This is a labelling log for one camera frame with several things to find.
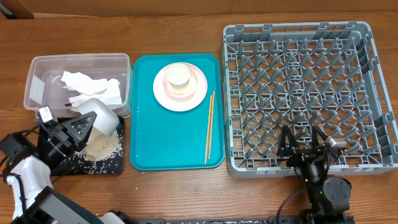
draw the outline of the cup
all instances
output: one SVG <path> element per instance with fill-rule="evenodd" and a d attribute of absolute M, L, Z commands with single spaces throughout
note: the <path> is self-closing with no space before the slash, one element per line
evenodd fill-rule
<path fill-rule="evenodd" d="M 191 70 L 182 63 L 175 63 L 166 71 L 166 79 L 177 93 L 183 93 L 189 84 Z"/>

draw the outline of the chopstick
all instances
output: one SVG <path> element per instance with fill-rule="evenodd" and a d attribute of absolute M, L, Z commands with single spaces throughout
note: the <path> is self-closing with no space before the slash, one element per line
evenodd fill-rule
<path fill-rule="evenodd" d="M 212 101 L 213 101 L 213 95 L 210 96 L 209 119 L 208 119 L 208 121 L 207 121 L 205 165 L 207 164 L 207 150 L 208 150 L 208 143 L 209 143 L 210 118 L 211 118 L 211 103 L 212 103 Z"/>
<path fill-rule="evenodd" d="M 213 90 L 213 102 L 211 104 L 211 120 L 210 120 L 210 140 L 209 140 L 209 159 L 211 154 L 211 139 L 213 138 L 213 117 L 214 117 L 214 99 L 215 99 L 215 91 Z"/>

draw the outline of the white cloth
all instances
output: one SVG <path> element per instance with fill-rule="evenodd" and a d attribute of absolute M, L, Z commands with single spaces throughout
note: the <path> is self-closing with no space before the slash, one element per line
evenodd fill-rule
<path fill-rule="evenodd" d="M 119 89 L 120 83 L 117 79 L 112 78 L 109 81 L 105 78 L 92 80 L 90 77 L 80 72 L 64 72 L 61 81 L 67 84 L 64 88 L 68 88 L 68 90 L 71 91 L 76 90 L 81 93 L 78 96 L 69 98 L 69 102 L 72 106 L 78 106 L 91 98 L 99 99 L 105 105 L 119 105 L 122 103 Z"/>

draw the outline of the wire grid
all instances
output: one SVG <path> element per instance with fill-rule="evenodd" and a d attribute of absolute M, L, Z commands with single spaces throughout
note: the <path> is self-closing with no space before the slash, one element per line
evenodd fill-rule
<path fill-rule="evenodd" d="M 283 167 L 276 156 L 282 126 L 309 148 L 311 125 L 343 137 L 338 165 L 382 164 L 354 39 L 226 44 L 234 147 L 247 170 Z"/>

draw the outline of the blue tray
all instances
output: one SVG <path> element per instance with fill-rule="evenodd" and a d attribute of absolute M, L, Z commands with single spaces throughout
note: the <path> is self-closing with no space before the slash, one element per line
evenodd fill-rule
<path fill-rule="evenodd" d="M 165 109 L 155 99 L 157 73 L 170 63 L 187 62 L 203 71 L 208 90 L 196 108 Z M 139 170 L 199 169 L 219 166 L 225 156 L 220 66 L 210 54 L 146 55 L 134 64 L 132 76 L 131 164 Z M 205 165 L 210 96 L 215 90 L 211 159 Z"/>

